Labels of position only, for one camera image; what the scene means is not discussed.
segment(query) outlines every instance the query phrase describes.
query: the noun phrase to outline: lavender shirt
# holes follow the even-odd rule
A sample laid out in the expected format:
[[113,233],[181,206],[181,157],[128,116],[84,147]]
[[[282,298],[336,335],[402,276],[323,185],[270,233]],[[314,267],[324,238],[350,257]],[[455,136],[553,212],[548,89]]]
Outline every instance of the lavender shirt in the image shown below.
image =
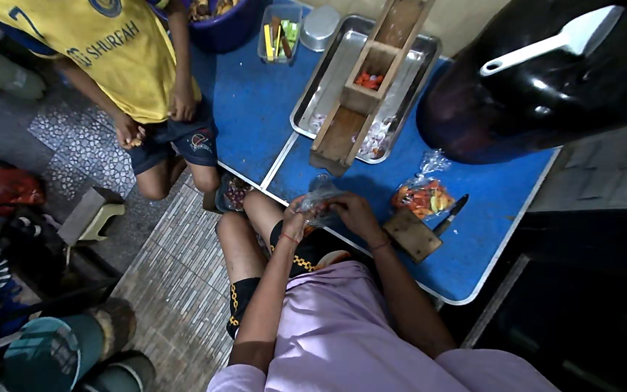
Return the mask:
[[434,361],[389,326],[385,302],[358,262],[289,281],[266,375],[234,365],[208,391],[558,391],[518,356],[452,350]]

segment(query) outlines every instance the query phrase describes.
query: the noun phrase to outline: tiled floor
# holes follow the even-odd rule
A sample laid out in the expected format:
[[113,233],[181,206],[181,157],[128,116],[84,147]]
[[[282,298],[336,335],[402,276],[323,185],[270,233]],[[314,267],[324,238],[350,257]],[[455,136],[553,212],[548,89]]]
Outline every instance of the tiled floor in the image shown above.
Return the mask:
[[135,307],[132,346],[157,367],[153,391],[204,390],[232,344],[219,216],[201,208],[187,172],[166,200],[144,199],[107,116],[73,89],[50,90],[34,104],[0,96],[0,158],[40,174],[45,209],[59,221],[93,185],[124,196],[126,214],[92,249],[120,271],[129,267],[115,295]]
[[229,358],[219,217],[202,209],[188,176],[113,294],[135,308],[132,348],[157,367],[153,391],[203,391]]
[[[61,96],[62,99],[56,98],[56,95],[46,98],[28,127],[31,134],[55,151],[56,166],[50,167],[50,170],[57,169],[54,177],[57,181],[72,183],[75,172],[81,172],[104,188],[126,197],[135,185],[135,175],[130,156],[118,146],[107,115],[90,102],[70,99],[68,94]],[[74,167],[76,171],[58,169],[64,166]],[[72,200],[77,191],[67,187],[63,195]]]

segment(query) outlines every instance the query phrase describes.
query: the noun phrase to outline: white spatula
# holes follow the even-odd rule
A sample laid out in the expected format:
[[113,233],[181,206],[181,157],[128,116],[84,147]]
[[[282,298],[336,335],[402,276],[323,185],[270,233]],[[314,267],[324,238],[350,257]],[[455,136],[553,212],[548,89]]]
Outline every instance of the white spatula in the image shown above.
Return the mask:
[[623,13],[620,5],[580,15],[566,24],[556,36],[532,43],[514,52],[490,60],[481,67],[481,76],[494,75],[501,70],[521,64],[530,58],[562,49],[578,56],[589,56],[609,35]]

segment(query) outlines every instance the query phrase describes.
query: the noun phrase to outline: shorts logo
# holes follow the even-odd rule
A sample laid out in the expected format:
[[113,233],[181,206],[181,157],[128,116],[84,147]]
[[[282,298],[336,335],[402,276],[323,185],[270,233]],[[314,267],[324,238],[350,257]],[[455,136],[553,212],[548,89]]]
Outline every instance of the shorts logo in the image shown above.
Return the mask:
[[93,9],[107,17],[116,17],[123,10],[120,0],[89,0],[89,3]]
[[196,133],[190,138],[190,148],[192,148],[193,151],[204,149],[209,152],[212,152],[212,149],[205,144],[209,139],[210,138],[200,133]]

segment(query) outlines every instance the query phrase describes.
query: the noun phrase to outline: black shorts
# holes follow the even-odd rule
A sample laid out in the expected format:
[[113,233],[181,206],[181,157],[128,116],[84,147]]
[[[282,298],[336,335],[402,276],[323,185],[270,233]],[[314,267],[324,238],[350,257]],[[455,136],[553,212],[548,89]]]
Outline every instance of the black shorts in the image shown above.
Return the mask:
[[[282,221],[280,220],[274,226],[270,234],[270,250],[274,250],[275,246],[277,246],[277,241],[281,233]],[[343,251],[343,253],[334,254],[338,251]],[[369,268],[374,280],[377,282],[377,285],[379,285],[373,260],[324,229],[313,230],[312,233],[305,236],[299,245],[297,245],[294,254],[292,271],[289,273],[290,279],[303,273],[313,272],[316,270],[316,266],[318,266],[319,263],[327,265],[332,261],[332,257],[335,257],[335,262],[357,260],[363,263]],[[256,291],[260,280],[260,278],[243,279],[235,282],[229,288],[229,309],[231,310],[231,316],[229,317],[229,322],[226,323],[226,331],[229,332],[232,339],[236,336],[236,331],[246,312],[248,302],[250,302],[253,297],[253,293]]]
[[183,123],[167,120],[145,124],[147,138],[142,145],[127,151],[132,158],[132,170],[141,174],[167,158],[176,156],[171,143],[181,156],[193,165],[217,166],[217,129],[209,105],[198,103],[193,121]]

